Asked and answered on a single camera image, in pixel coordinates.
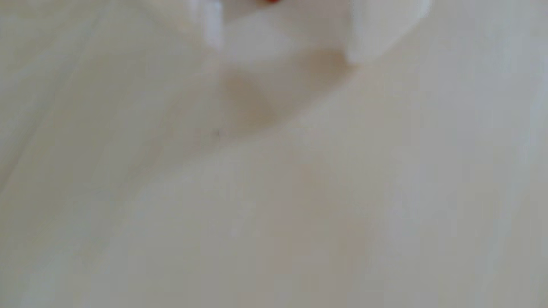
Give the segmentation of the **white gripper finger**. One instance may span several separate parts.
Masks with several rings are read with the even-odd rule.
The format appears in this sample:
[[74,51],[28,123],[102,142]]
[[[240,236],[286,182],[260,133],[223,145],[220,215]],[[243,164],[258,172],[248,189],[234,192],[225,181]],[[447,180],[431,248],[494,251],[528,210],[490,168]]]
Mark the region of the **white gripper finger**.
[[223,48],[223,4],[221,1],[188,1],[190,19],[202,41],[213,50]]
[[431,1],[350,1],[346,61],[360,65],[378,58],[430,9]]

